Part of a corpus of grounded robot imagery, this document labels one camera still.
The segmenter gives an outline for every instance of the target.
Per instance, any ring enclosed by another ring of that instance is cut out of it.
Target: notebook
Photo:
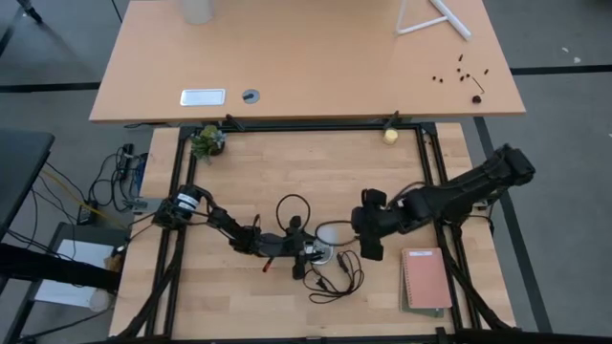
[[[401,280],[403,312],[439,317],[442,309],[452,306],[442,250],[438,247],[402,250]]]

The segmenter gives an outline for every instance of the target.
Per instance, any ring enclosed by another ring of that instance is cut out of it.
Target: white cup
[[[212,19],[212,0],[181,0],[181,11],[189,24],[206,24]]]

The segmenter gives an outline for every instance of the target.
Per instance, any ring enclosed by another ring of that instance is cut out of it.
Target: small potted plant
[[[210,157],[223,153],[226,147],[226,134],[214,125],[207,125],[199,136],[191,139],[191,153],[210,164]]]

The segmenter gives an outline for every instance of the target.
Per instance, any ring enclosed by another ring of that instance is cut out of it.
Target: wooden tabletop
[[[524,114],[482,1],[445,3],[472,41],[448,22],[396,37],[400,0],[219,0],[205,25],[177,1],[132,1],[90,120]],[[440,16],[410,0],[404,24]],[[225,89],[226,101],[182,107],[184,89]],[[248,89],[261,99],[246,104]]]
[[[471,169],[461,126],[437,125],[449,177]],[[143,196],[167,195],[177,138],[178,129],[155,131]],[[209,190],[238,223],[250,224],[259,213],[262,230],[280,234],[274,208],[286,194],[298,193],[308,200],[312,218],[306,229],[312,232],[323,221],[350,219],[352,208],[361,203],[363,188],[395,194],[406,184],[423,179],[413,131],[401,131],[393,146],[385,145],[379,132],[340,131],[228,134],[226,151],[214,157],[212,165],[198,163],[195,183]],[[305,216],[304,205],[288,201],[281,207],[281,221],[292,215]],[[137,224],[134,232],[147,222]],[[463,230],[473,284],[497,314],[513,324],[487,222],[472,218]],[[339,227],[339,232],[339,239],[353,233],[350,226]],[[111,334],[125,328],[151,290],[160,236],[161,230],[153,226],[130,244]],[[291,277],[292,258],[276,259],[263,273],[265,258],[236,253],[227,239],[210,227],[191,226],[186,236],[173,338],[432,334],[440,326],[452,332],[449,312],[436,319],[399,311],[400,251],[405,247],[437,247],[432,226],[384,238],[383,261],[361,259],[365,272],[362,287],[328,305],[310,303],[302,281]],[[359,252],[359,244],[348,248]],[[336,262],[321,270],[339,286],[347,283]],[[461,291],[458,294],[464,324],[469,325],[464,295]],[[161,302],[161,319],[165,301]],[[158,322],[158,333],[162,324]]]

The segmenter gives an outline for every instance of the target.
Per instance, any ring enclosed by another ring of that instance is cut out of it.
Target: pink notebook
[[[438,247],[403,249],[402,265],[410,308],[442,309],[452,306],[442,250]]]

